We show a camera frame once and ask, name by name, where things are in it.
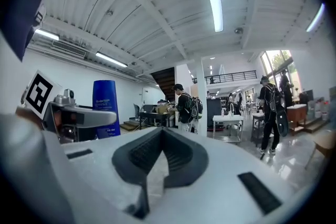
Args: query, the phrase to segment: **person wearing backpack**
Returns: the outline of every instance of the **person wearing backpack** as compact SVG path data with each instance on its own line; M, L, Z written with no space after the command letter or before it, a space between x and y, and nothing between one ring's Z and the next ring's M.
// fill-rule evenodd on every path
M260 154L264 154L265 150L268 145L269 136L271 135L272 129L274 132L274 138L272 147L269 150L270 155L275 155L275 149L279 143L280 134L278 130L278 125L276 122L277 118L277 109L281 107L281 98L282 95L280 94L277 87L269 82L269 79L266 76L261 78L262 89L260 91L260 105L264 106L264 137L262 138L263 141L261 143L261 147L258 149Z
M192 126L194 126L194 132L197 134L198 119L202 116L202 112L199 110L203 109L203 107L200 109L200 100L198 98L192 98L186 93L181 84L175 84L173 90L179 98L176 108L170 109L169 111L177 111L179 113L178 128L182 131L190 132Z

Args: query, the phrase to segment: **white column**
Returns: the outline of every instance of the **white column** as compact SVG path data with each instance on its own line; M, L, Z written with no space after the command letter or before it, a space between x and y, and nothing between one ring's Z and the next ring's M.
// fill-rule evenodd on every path
M195 60L196 65L196 75L197 75L197 86L198 86L198 97L203 104L202 118L198 121L198 135L206 136L207 131L207 107L206 107L206 91L207 87L204 80L204 71L202 59L198 58Z

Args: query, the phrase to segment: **black rectangular strip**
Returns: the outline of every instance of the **black rectangular strip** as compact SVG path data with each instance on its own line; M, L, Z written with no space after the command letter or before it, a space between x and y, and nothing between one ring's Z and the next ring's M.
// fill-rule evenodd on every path
M84 151L77 151L77 152L73 152L73 153L69 153L67 154L68 159L74 159L74 158L78 158L81 156L85 156L92 153L92 150L90 149L86 149Z
M238 175L241 182L250 192L264 214L272 212L281 205L281 202L268 188L251 172Z

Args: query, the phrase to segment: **blue cylinder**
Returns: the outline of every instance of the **blue cylinder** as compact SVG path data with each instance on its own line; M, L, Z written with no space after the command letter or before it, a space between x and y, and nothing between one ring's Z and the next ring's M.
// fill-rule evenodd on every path
M92 107L94 110L113 111L117 114L115 123L98 127L98 139L120 135L116 85L113 80L97 80L93 83Z

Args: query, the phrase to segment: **white table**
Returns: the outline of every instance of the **white table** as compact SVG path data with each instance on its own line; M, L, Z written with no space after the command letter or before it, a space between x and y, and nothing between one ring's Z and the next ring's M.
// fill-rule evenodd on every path
M239 143L242 139L242 134L243 134L243 125L244 125L244 117L240 116L240 115L226 115L226 116L214 116L212 118L213 122L214 122L214 129L213 129L213 138L215 138L215 131L216 131L216 122L218 123L237 123L239 125L239 121L241 121L242 123L242 127L241 127L241 131L240 131L240 136L221 136L220 140L224 141L224 142L228 142L228 143Z

